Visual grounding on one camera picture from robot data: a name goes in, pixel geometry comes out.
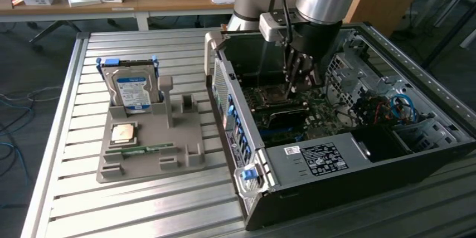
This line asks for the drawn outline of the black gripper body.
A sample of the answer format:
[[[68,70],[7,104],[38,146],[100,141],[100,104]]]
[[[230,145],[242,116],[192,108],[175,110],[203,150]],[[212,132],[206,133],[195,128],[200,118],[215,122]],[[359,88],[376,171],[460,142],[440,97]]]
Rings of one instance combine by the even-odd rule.
[[[335,42],[343,22],[324,25],[299,23],[294,25],[291,47],[310,56],[324,56]]]

